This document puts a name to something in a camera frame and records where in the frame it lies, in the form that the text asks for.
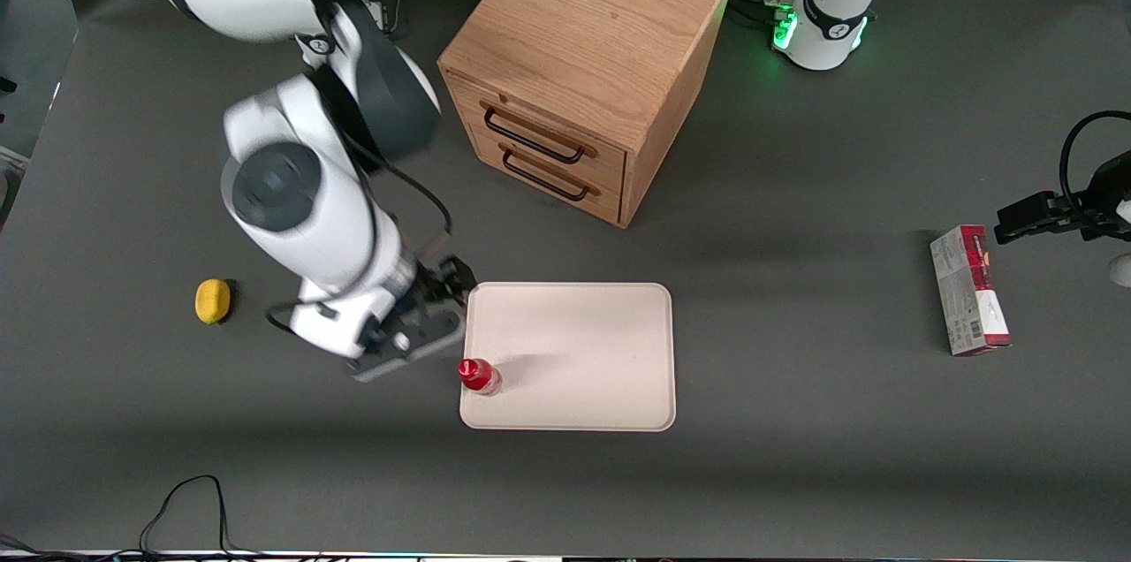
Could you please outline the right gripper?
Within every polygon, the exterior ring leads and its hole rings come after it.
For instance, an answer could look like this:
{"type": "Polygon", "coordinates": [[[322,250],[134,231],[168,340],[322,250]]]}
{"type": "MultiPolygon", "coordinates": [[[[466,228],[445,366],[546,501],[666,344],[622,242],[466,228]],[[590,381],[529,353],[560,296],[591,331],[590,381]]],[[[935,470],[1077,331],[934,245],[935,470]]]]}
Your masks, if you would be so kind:
{"type": "Polygon", "coordinates": [[[399,321],[408,322],[424,313],[429,306],[466,303],[469,293],[478,285],[467,263],[457,256],[446,256],[433,269],[421,260],[415,261],[415,277],[399,300],[399,321]]]}

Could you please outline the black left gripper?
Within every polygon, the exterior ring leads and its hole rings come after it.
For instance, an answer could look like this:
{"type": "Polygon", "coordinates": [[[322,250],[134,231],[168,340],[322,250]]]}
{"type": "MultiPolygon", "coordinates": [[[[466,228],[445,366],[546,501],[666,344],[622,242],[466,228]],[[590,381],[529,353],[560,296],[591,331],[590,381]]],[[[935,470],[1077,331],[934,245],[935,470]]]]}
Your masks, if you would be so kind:
{"type": "Polygon", "coordinates": [[[994,236],[1005,245],[1038,233],[1079,232],[1086,241],[1130,239],[1130,154],[1106,161],[1082,191],[1042,191],[998,211],[994,236]]]}

